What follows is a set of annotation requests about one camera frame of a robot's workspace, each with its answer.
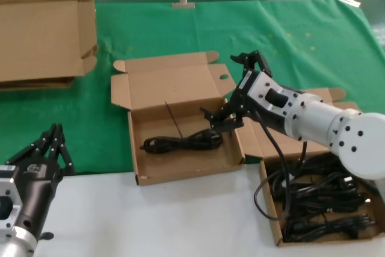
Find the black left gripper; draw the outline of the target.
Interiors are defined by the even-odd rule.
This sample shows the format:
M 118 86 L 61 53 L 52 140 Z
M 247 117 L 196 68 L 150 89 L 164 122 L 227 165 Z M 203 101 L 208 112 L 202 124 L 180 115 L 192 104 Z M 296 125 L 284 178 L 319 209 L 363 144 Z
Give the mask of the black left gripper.
M 49 157 L 44 157 L 48 150 Z M 64 167 L 58 163 L 59 156 Z M 62 124 L 52 124 L 38 139 L 6 160 L 5 165 L 18 168 L 16 185 L 22 208 L 15 225 L 31 233 L 37 241 L 53 239 L 52 232 L 43 231 L 49 208 L 63 175 L 75 175 Z

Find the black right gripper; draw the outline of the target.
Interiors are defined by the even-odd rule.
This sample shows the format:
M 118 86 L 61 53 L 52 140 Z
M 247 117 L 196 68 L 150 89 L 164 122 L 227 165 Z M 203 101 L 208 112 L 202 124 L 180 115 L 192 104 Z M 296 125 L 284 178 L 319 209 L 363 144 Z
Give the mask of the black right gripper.
M 273 76 L 266 58 L 259 52 L 231 55 L 230 59 L 243 65 L 243 79 L 230 99 L 223 98 L 213 111 L 201 107 L 211 130 L 230 132 L 244 126 L 244 114 L 267 128 L 285 134 L 286 96 Z M 261 72 L 255 71 L 255 65 Z

